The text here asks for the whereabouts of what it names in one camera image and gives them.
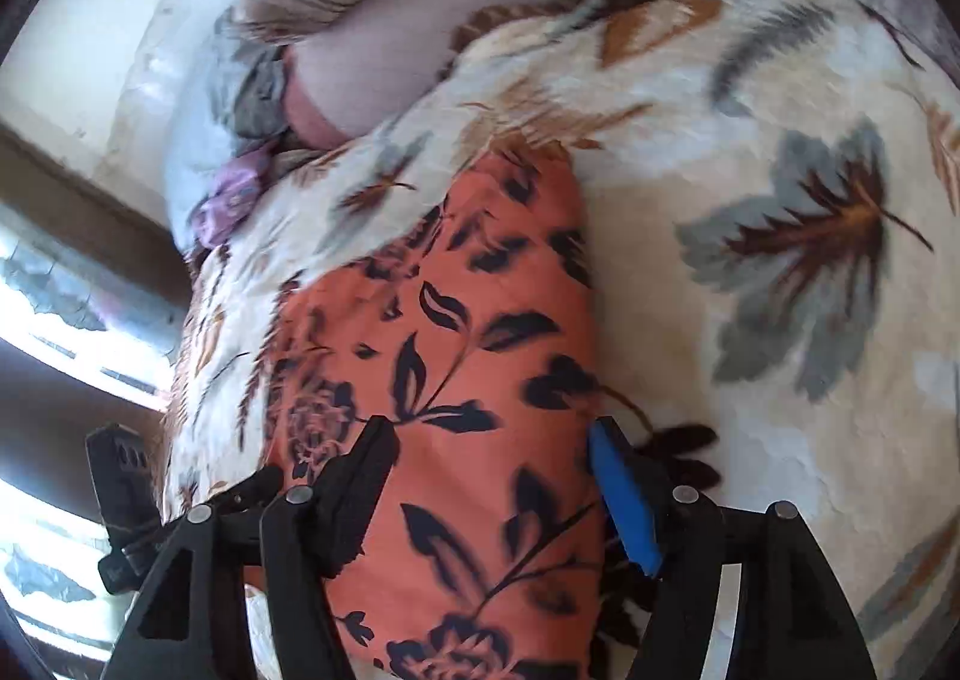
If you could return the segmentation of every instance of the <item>fleece blanket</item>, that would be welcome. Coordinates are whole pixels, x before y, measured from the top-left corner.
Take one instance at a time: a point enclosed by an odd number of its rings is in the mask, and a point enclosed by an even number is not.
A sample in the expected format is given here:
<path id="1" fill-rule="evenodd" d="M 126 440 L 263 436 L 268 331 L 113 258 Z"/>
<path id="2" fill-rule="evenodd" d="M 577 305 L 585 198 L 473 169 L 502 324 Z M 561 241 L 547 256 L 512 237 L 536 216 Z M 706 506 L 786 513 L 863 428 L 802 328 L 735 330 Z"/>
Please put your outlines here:
<path id="1" fill-rule="evenodd" d="M 655 429 L 715 429 L 716 501 L 795 502 L 880 677 L 918 680 L 960 616 L 960 93 L 855 0 L 584 0 L 508 24 L 277 184 L 196 283 L 167 517 L 261 462 L 278 309 L 517 132 L 572 157 L 587 232 L 566 246 L 592 264 L 601 381 Z M 373 205 L 344 205 L 359 194 Z M 704 677 L 724 674 L 734 602 L 725 579 Z M 595 677 L 637 643 L 614 630 Z M 480 674 L 512 676 L 506 655 Z"/>

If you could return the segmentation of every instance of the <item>gray cloth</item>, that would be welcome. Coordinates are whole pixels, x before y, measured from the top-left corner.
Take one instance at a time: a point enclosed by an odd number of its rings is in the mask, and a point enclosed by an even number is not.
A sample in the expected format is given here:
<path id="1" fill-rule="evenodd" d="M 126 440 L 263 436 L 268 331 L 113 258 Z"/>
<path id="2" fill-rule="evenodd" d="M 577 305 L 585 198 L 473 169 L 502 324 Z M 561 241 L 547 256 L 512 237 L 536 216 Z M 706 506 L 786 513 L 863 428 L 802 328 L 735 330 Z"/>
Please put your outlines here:
<path id="1" fill-rule="evenodd" d="M 239 37 L 227 13 L 200 48 L 164 154 L 167 216 L 182 254 L 194 245 L 190 215 L 222 165 L 287 128 L 282 49 Z"/>

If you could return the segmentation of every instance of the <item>bed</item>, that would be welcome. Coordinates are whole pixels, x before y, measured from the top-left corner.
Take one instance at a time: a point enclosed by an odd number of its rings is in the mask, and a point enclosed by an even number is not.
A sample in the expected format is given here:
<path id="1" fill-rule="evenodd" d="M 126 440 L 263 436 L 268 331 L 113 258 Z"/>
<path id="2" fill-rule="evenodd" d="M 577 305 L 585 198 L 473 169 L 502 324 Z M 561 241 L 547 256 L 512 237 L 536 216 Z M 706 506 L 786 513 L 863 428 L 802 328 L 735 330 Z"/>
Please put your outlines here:
<path id="1" fill-rule="evenodd" d="M 528 5 L 394 117 L 339 122 L 197 262 L 167 517 L 267 461 L 311 481 L 383 414 L 409 471 L 328 586 L 358 661 L 622 676 L 645 602 L 605 583 L 578 469 L 610 413 L 720 503 L 794 501 L 878 675 L 933 672 L 960 618 L 960 93 L 947 2 L 895 2 Z M 541 551 L 515 584 L 503 554 Z"/>

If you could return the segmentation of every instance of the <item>white wall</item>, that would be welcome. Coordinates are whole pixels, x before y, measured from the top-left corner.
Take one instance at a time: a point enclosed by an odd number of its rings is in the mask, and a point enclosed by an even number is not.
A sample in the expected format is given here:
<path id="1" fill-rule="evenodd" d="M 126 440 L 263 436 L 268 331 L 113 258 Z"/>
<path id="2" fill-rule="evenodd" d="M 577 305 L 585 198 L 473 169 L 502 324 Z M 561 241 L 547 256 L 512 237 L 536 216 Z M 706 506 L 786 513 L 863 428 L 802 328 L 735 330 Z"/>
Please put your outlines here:
<path id="1" fill-rule="evenodd" d="M 164 223 L 160 168 L 123 156 L 104 162 L 128 72 L 159 3 L 40 0 L 0 66 L 0 119 Z"/>

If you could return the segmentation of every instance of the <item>fern leaf print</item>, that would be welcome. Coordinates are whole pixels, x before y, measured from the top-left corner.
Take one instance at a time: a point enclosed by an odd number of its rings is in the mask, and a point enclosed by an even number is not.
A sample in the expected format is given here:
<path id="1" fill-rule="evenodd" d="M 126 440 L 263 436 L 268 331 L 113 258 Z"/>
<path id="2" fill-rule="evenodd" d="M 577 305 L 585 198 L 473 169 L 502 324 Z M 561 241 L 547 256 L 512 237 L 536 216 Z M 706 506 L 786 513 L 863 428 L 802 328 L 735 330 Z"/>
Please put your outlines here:
<path id="1" fill-rule="evenodd" d="M 712 107 L 728 117 L 750 116 L 750 109 L 736 98 L 740 80 L 777 53 L 813 43 L 833 21 L 833 11 L 819 5 L 789 5 L 768 16 L 731 47 L 714 69 Z"/>

